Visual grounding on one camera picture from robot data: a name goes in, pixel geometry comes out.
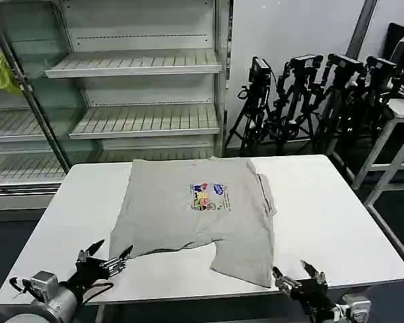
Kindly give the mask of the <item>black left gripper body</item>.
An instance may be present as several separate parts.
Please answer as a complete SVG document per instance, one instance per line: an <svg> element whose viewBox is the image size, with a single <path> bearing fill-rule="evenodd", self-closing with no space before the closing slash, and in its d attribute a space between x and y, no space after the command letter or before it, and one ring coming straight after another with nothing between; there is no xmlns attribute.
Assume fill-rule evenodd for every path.
<svg viewBox="0 0 404 323"><path fill-rule="evenodd" d="M105 262L92 257L77 261L76 272L65 282L65 287L76 297L83 297L96 281L108 279L108 270L102 266Z"/></svg>

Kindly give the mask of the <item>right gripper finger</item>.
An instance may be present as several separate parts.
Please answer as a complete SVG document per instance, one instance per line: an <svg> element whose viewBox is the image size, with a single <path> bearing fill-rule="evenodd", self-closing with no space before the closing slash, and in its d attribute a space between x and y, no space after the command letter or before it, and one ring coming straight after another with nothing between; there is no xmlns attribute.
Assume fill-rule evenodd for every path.
<svg viewBox="0 0 404 323"><path fill-rule="evenodd" d="M272 269L275 286L286 295L294 295L300 291L302 284L292 278L285 276L274 266Z"/></svg>
<svg viewBox="0 0 404 323"><path fill-rule="evenodd" d="M319 285L327 286L327 280L325 273L322 271L316 270L311 264L308 262L301 260L303 269L308 273L311 279L314 279Z"/></svg>

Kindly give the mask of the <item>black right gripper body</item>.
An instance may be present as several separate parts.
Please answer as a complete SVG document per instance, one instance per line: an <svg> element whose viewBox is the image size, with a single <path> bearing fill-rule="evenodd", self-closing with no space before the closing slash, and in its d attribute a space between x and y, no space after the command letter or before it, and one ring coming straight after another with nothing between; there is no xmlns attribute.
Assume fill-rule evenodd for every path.
<svg viewBox="0 0 404 323"><path fill-rule="evenodd" d="M328 285L316 279L296 281L290 297L298 301L309 318L334 318L334 303L329 299Z"/></svg>

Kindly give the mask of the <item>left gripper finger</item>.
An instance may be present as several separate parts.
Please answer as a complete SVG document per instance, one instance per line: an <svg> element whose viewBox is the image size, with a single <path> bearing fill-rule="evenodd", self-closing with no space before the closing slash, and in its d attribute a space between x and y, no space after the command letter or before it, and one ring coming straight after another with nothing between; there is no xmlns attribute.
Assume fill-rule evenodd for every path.
<svg viewBox="0 0 404 323"><path fill-rule="evenodd" d="M100 265L107 277L113 277L126 268L126 262L130 259L133 247L134 245L129 246L118 257L111 258Z"/></svg>
<svg viewBox="0 0 404 323"><path fill-rule="evenodd" d="M98 242L93 243L88 249L80 250L77 260L76 260L76 267L77 268L94 268L99 267L101 264L105 263L105 260L94 258L95 253L99 251L100 247L103 245L105 240L100 240Z"/></svg>

